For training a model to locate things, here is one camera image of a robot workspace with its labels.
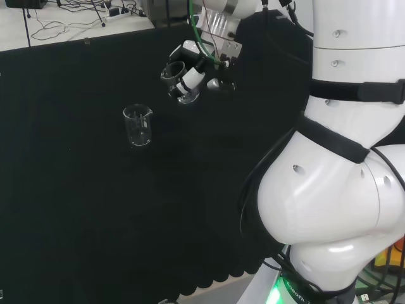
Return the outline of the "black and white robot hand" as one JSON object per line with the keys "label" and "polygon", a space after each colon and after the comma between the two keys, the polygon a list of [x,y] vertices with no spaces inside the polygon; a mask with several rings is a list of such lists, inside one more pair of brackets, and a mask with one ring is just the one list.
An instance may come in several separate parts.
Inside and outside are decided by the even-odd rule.
{"label": "black and white robot hand", "polygon": [[236,58],[223,54],[219,63],[215,63],[216,59],[211,59],[203,50],[209,47],[206,43],[186,40],[169,55],[168,63],[161,72],[161,80],[167,83],[170,97],[183,104],[195,101],[208,68],[217,71],[216,77],[206,83],[209,90],[232,92],[236,89],[232,77]]}

